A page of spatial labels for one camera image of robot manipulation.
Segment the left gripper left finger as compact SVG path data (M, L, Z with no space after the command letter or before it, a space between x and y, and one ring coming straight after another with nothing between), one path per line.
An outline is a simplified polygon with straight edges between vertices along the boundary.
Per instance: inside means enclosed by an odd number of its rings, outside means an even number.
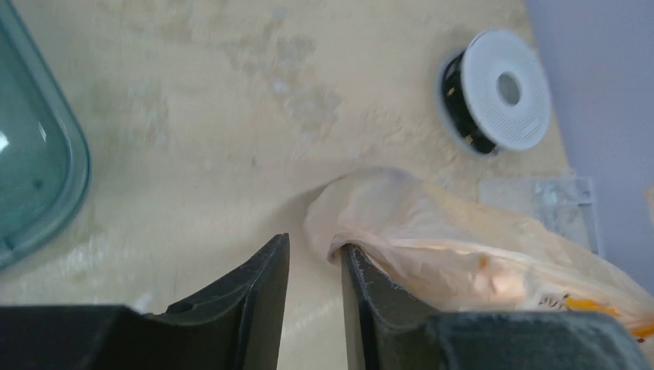
M275 369L290 266L277 234L243 264L154 316L147 369Z

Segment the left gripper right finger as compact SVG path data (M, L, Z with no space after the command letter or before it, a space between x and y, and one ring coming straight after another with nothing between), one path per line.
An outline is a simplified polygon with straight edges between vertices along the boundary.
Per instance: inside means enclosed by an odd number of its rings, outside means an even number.
M363 253L341 250L349 369L438 369L440 350L427 324L438 311L387 277Z

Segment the orange plastic bag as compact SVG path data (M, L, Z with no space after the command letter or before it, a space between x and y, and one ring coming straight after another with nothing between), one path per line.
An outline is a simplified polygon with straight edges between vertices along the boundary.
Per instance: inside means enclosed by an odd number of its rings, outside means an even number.
M404 170L334 179L304 221L314 254L347 244L441 311L592 311L653 355L653 298L625 272L530 217L476 203Z

